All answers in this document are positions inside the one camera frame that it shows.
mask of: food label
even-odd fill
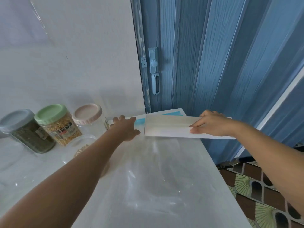
[[[69,122],[66,126],[62,127],[59,130],[55,130],[52,134],[59,139],[66,139],[71,137],[73,134],[77,132],[77,126],[72,122]]]
[[[42,127],[39,127],[38,130],[35,131],[36,134],[39,135],[40,138],[42,138],[43,140],[47,139],[48,137],[48,133],[45,132],[44,129],[42,129]]]

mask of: blue-gray lid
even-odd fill
[[[13,132],[33,120],[34,116],[35,114],[29,109],[13,111],[0,119],[0,130],[3,133]]]

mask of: forearm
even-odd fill
[[[0,227],[72,226],[121,142],[118,134],[106,132],[14,205],[0,220]]]
[[[303,153],[241,122],[237,122],[234,137],[255,158],[287,201],[304,215]]]

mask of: cardboard box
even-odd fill
[[[189,127],[201,117],[181,117],[174,115],[146,115],[145,136],[177,138],[212,138],[235,139],[230,136],[213,136],[209,134],[191,134]]]

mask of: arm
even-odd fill
[[[85,151],[33,188],[1,219],[0,228],[71,227],[91,197],[115,149],[130,141],[136,118],[114,118],[114,125]]]
[[[255,158],[287,201],[304,216],[304,154],[243,122],[225,118],[216,111],[204,111],[191,133],[235,137]]]

